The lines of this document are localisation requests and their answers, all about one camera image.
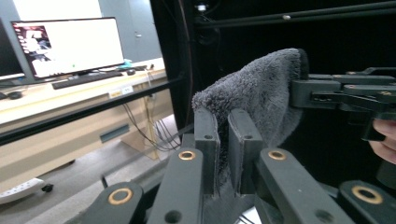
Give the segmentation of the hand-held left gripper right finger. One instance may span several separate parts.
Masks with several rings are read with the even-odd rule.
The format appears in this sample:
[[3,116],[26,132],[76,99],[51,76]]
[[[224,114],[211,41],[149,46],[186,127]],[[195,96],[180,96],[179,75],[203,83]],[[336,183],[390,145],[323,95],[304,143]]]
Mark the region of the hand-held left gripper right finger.
[[237,108],[228,116],[228,160],[236,194],[254,192],[253,166],[262,150],[262,136],[247,111]]

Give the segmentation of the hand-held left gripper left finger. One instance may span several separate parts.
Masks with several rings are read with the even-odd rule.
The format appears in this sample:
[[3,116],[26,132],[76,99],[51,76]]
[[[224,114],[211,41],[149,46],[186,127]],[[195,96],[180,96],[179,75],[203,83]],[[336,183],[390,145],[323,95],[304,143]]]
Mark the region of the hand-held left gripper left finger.
[[219,135],[216,117],[206,108],[194,112],[195,147],[204,155],[204,194],[217,193],[217,160],[219,157]]

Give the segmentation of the dark grey fluffy towel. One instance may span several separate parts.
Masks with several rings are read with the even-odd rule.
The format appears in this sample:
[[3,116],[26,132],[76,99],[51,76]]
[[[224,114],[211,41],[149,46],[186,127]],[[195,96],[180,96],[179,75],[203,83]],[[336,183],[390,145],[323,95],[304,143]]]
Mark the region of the dark grey fluffy towel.
[[231,184],[227,162],[227,118],[231,110],[247,111],[264,144],[278,147],[293,133],[303,114],[302,110],[290,106],[290,83],[297,79],[301,79],[298,49],[281,49],[194,94],[192,108],[206,108],[217,119],[221,141],[217,181],[221,189]]

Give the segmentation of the black keyboard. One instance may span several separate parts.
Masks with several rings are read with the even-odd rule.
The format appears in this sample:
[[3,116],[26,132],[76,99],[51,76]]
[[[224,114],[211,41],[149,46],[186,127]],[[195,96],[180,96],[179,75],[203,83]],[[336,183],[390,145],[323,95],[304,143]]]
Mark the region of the black keyboard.
[[122,77],[121,72],[106,72],[96,75],[84,75],[77,78],[67,79],[66,81],[52,83],[52,88],[55,90],[74,87],[81,84],[87,84],[99,80],[104,80],[113,77]]

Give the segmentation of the light wooden desk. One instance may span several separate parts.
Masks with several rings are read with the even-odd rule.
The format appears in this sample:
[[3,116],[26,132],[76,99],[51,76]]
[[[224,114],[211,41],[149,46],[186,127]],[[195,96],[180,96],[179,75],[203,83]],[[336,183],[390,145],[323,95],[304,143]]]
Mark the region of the light wooden desk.
[[[148,69],[133,76],[125,74],[59,90],[49,83],[36,85],[24,90],[21,99],[0,101],[0,133],[180,77],[168,76],[161,58],[144,65]],[[130,143],[135,137],[142,145],[146,142],[142,134],[152,140],[152,124],[174,113],[172,89],[0,146],[0,193],[115,141]]]

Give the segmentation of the lit computer monitor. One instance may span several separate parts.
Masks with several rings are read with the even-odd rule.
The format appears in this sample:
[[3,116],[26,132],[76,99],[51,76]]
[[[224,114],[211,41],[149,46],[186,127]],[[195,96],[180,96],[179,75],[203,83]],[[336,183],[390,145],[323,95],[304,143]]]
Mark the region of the lit computer monitor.
[[113,17],[14,21],[11,26],[36,79],[60,77],[124,62]]

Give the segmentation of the white power strip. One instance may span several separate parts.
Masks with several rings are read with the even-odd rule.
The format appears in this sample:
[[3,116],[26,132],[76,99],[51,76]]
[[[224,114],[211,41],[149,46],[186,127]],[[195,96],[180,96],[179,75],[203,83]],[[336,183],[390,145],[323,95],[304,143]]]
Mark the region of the white power strip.
[[0,193],[0,204],[11,203],[39,190],[51,192],[53,185],[39,178],[33,178],[18,186]]

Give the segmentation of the dark computer monitor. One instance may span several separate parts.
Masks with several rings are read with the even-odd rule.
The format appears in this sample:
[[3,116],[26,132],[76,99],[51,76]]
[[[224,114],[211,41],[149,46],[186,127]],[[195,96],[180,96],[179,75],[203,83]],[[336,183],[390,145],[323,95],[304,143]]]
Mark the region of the dark computer monitor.
[[24,73],[0,19],[0,81],[16,78],[24,78]]

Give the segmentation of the black frame crossbar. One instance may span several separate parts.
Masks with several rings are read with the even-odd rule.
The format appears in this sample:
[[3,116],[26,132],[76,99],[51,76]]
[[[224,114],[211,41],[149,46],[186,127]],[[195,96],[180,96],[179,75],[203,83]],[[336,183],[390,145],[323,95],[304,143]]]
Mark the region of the black frame crossbar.
[[11,130],[8,132],[0,133],[0,146],[4,146],[6,144],[10,144],[12,142],[21,140],[25,137],[42,133],[44,131],[56,128],[61,125],[65,125],[66,123],[83,119],[93,114],[108,110],[112,107],[123,105],[129,103],[133,100],[148,96],[152,93],[157,93],[159,91],[163,91],[166,89],[172,89],[175,86],[181,85],[185,80],[182,77],[174,78],[169,81],[162,82],[160,84],[153,85],[149,88],[143,89],[141,91],[134,91],[133,93],[127,93],[118,98],[114,98],[111,100],[107,100],[103,103],[90,105],[84,107],[82,109],[78,109],[72,112],[67,112],[60,116],[56,116],[53,118],[41,120],[39,122],[29,124],[26,126],[22,126],[15,130]]

